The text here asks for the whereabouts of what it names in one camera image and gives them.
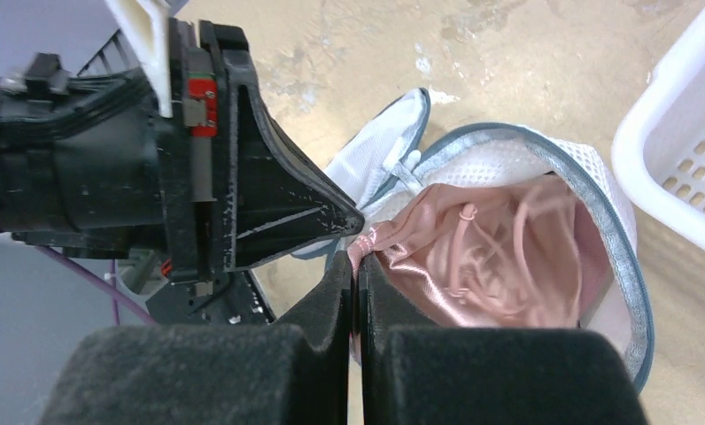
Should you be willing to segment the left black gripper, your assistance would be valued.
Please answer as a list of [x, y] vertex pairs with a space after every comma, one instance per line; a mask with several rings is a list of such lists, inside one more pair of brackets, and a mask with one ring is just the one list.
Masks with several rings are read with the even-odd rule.
[[0, 233], [75, 258], [158, 250], [171, 282], [210, 279], [218, 87], [191, 24], [165, 37], [170, 117], [137, 66], [75, 77], [39, 53], [0, 78]]

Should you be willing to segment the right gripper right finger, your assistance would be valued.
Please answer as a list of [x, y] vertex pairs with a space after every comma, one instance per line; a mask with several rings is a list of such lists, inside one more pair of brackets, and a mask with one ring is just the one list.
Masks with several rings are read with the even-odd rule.
[[374, 255], [358, 272], [368, 424], [644, 424], [623, 362], [577, 328], [448, 328], [425, 317]]

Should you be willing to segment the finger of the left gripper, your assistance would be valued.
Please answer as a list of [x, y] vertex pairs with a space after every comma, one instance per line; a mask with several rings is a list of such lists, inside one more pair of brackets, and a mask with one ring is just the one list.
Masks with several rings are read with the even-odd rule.
[[257, 267], [360, 231], [355, 203], [270, 116], [243, 29], [213, 24], [211, 56], [217, 82], [212, 267]]

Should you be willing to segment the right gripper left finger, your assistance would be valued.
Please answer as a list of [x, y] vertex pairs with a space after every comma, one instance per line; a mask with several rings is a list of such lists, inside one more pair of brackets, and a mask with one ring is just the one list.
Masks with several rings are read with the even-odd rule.
[[352, 268], [270, 325], [106, 328], [81, 341], [43, 424], [340, 424], [347, 418]]

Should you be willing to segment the white mesh laundry bag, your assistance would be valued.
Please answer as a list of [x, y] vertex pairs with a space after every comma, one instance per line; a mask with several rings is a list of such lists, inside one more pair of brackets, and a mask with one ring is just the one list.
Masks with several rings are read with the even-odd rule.
[[412, 89], [396, 99], [331, 160], [327, 176], [365, 218], [355, 236], [314, 243], [298, 259], [346, 251], [355, 238], [394, 218], [433, 184], [495, 188], [546, 174], [563, 179], [583, 202], [602, 237], [612, 277], [589, 318], [577, 328], [604, 335], [619, 351], [637, 389], [654, 357], [653, 314], [636, 255], [631, 203], [591, 146], [543, 135], [525, 126], [483, 122], [459, 127], [420, 151], [430, 96]]

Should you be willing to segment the pink bra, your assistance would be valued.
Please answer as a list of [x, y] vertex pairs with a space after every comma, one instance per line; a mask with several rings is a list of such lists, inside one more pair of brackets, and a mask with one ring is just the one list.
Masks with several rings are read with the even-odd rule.
[[576, 328], [612, 271], [583, 202], [554, 174], [495, 188], [433, 184], [347, 247], [443, 326]]

